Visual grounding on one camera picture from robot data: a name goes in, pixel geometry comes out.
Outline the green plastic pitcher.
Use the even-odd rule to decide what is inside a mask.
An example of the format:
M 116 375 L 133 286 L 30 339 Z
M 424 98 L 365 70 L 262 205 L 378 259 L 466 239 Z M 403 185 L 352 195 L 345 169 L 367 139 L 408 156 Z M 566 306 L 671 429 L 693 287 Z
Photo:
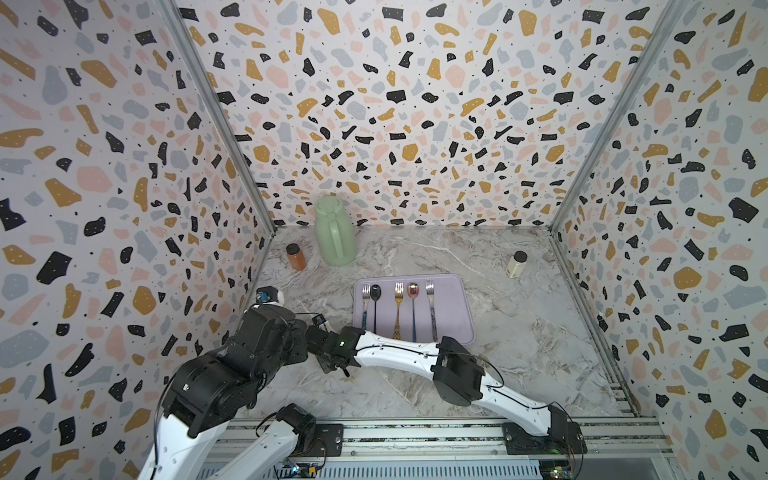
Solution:
M 315 205 L 315 236 L 323 260 L 335 267 L 350 264 L 358 249 L 352 221 L 343 202 L 326 195 Z

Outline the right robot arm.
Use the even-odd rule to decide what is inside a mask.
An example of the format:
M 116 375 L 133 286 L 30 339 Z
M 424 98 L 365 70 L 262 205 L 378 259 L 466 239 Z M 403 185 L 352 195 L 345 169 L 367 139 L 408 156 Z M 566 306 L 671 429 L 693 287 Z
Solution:
M 545 438 L 563 452 L 583 454 L 580 425 L 555 403 L 534 401 L 507 387 L 457 340 L 412 343 L 347 326 L 340 332 L 310 326 L 307 350 L 324 372 L 349 367 L 383 367 L 433 382 L 440 398 L 460 407 L 480 406 L 516 424 L 530 437 Z

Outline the all silver fork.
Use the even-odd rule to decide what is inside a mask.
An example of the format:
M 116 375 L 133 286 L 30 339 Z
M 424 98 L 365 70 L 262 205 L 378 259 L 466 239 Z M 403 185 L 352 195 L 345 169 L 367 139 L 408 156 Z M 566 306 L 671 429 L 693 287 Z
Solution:
M 426 281 L 426 296 L 429 302 L 429 312 L 430 312 L 430 322 L 431 322 L 431 334 L 432 334 L 432 341 L 435 343 L 439 342 L 439 335 L 438 335 L 438 326 L 437 326 L 437 316 L 436 316 L 436 309 L 435 309 L 435 284 L 433 279 L 428 279 Z

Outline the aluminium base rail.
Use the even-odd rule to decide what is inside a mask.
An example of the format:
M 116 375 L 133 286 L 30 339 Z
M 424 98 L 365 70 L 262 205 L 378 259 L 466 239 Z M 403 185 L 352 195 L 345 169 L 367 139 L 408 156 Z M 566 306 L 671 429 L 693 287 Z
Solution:
M 659 423 L 581 417 L 586 450 L 526 446 L 502 419 L 330 420 L 264 479 L 682 479 Z

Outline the iridescent rainbow spoon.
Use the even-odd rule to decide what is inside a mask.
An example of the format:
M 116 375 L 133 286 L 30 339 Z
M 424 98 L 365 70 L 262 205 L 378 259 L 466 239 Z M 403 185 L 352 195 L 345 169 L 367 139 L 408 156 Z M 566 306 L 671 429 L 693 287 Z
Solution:
M 411 299 L 411 341 L 418 341 L 418 328 L 417 328 L 417 313 L 416 313 L 416 299 L 420 293 L 420 287 L 417 283 L 411 282 L 408 285 L 408 296 Z

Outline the lilac plastic tray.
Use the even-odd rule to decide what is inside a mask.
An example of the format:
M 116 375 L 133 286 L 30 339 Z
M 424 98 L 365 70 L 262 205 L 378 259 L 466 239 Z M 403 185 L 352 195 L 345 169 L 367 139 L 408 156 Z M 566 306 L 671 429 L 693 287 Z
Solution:
M 475 338 L 464 283 L 455 274 L 364 278 L 353 287 L 353 325 L 391 338 L 434 342 Z

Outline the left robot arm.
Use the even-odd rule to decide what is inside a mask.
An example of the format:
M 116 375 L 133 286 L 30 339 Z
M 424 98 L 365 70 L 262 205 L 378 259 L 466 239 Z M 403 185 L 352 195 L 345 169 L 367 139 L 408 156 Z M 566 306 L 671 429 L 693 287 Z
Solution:
M 253 305 L 224 345 L 181 365 L 164 387 L 141 479 L 195 479 L 242 408 L 284 367 L 308 359 L 308 325 L 278 304 Z

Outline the dark black spoon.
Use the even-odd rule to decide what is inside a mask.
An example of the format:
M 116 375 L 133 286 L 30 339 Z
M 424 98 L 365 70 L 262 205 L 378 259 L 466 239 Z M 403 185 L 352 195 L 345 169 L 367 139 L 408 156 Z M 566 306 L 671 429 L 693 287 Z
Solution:
M 378 284 L 373 284 L 370 289 L 370 297 L 373 300 L 374 305 L 374 322 L 373 322 L 373 332 L 377 332 L 377 305 L 378 301 L 380 300 L 382 296 L 382 288 Z

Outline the cream bottle black cap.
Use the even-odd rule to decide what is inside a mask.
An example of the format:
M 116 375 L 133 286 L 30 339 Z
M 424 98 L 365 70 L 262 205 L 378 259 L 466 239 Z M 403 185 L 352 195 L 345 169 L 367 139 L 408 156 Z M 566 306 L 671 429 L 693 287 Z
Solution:
M 523 250 L 517 250 L 508 261 L 506 272 L 510 279 L 520 278 L 528 261 L 528 254 Z

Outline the green handled silver fork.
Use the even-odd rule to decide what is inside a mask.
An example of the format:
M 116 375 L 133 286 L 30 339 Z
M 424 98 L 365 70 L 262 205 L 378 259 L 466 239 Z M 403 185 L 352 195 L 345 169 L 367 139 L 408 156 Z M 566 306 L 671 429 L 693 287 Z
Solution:
M 361 318 L 361 328 L 363 330 L 367 329 L 367 318 L 368 318 L 368 306 L 371 299 L 371 284 L 366 283 L 363 286 L 362 289 L 362 318 Z

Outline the orange bottle black cap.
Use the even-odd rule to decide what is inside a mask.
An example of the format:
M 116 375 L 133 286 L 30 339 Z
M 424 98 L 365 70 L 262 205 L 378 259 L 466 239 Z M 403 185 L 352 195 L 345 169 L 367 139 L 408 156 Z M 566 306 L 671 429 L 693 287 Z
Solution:
M 296 271 L 303 271 L 307 261 L 301 247 L 297 243 L 289 243 L 286 246 L 286 255 L 291 267 Z

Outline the ornate gold fork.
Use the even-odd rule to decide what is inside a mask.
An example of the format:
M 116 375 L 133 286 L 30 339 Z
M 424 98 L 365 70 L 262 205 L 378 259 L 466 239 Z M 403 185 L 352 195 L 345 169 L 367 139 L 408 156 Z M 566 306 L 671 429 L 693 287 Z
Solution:
M 401 339 L 401 304 L 404 299 L 405 287 L 403 282 L 397 282 L 394 286 L 394 298 L 396 302 L 396 317 L 393 330 L 393 338 L 395 340 Z

